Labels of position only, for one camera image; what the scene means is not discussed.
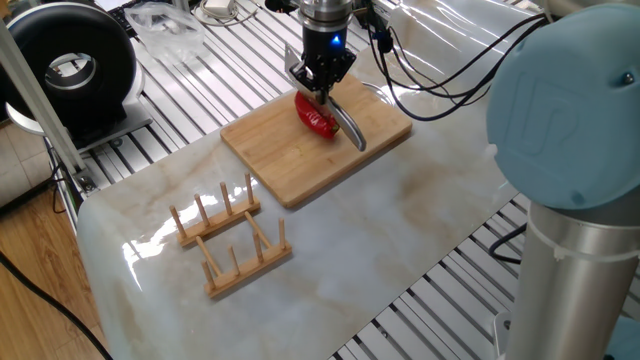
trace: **bamboo cutting board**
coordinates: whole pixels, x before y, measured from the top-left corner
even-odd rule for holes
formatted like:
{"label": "bamboo cutting board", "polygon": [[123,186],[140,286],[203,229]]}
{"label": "bamboo cutting board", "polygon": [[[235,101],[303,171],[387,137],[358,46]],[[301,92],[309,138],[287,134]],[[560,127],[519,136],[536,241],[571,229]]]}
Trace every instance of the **bamboo cutting board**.
{"label": "bamboo cutting board", "polygon": [[295,206],[411,131],[409,118],[351,75],[334,86],[331,96],[360,127],[367,141],[364,152],[342,130],[327,140],[307,128],[298,118],[295,92],[220,131],[222,140],[284,207]]}

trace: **red pepper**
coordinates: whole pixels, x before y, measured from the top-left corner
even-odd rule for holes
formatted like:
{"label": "red pepper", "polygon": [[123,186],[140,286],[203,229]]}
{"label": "red pepper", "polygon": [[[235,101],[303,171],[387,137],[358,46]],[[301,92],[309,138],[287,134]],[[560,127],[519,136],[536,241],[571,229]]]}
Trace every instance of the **red pepper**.
{"label": "red pepper", "polygon": [[307,127],[316,134],[325,139],[332,139],[338,130],[340,130],[340,126],[336,123],[336,119],[334,119],[332,115],[328,117],[322,116],[299,91],[296,94],[295,104],[302,123],[307,125]]}

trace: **metal grating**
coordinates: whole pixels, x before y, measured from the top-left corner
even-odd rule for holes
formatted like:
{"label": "metal grating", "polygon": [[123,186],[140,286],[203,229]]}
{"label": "metal grating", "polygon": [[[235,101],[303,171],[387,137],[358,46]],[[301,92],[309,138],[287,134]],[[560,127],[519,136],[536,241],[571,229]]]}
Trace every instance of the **metal grating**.
{"label": "metal grating", "polygon": [[[489,257],[487,249],[524,224],[528,208],[529,200],[516,196],[330,359],[495,360],[493,319],[513,308],[520,269]],[[498,251],[520,257],[524,237],[511,244]],[[623,315],[640,321],[640,269]]]}
{"label": "metal grating", "polygon": [[[240,17],[229,27],[205,26],[206,51],[186,63],[153,58],[138,38],[131,42],[146,82],[140,101],[153,123],[85,154],[99,189],[104,189],[284,94],[293,87],[284,69],[285,44],[302,52],[296,12],[274,14],[238,0]],[[365,49],[366,31],[349,26],[347,47]]]}

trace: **marble table surface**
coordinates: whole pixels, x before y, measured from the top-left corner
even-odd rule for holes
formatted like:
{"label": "marble table surface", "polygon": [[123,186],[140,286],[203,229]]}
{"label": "marble table surface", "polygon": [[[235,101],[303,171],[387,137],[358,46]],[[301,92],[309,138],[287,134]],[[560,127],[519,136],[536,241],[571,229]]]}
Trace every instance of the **marble table surface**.
{"label": "marble table surface", "polygon": [[[492,1],[424,0],[405,2],[392,24],[414,65],[441,80],[529,15]],[[450,90],[469,87],[505,46]],[[352,74],[383,84],[369,52]],[[400,98],[423,114],[451,106],[410,91]],[[168,207],[196,223],[199,193],[209,214],[219,212],[220,181],[232,202],[245,199],[247,169],[217,131],[91,196],[80,209],[78,244],[112,355],[328,358],[516,194],[493,161],[485,109],[483,99],[443,120],[415,122],[404,142],[294,209],[254,180],[256,222],[277,239],[284,217],[293,256],[215,300],[203,291],[200,249],[178,245]],[[205,244],[224,271],[229,244],[240,262],[255,256],[251,233],[242,222]]]}

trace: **blue led light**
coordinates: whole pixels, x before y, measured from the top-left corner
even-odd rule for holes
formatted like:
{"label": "blue led light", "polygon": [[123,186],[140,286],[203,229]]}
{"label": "blue led light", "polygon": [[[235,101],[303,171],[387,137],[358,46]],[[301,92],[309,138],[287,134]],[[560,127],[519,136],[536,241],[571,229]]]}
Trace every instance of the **blue led light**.
{"label": "blue led light", "polygon": [[331,40],[331,44],[332,45],[340,45],[342,44],[342,41],[340,40],[340,37],[338,35],[336,35],[332,40]]}

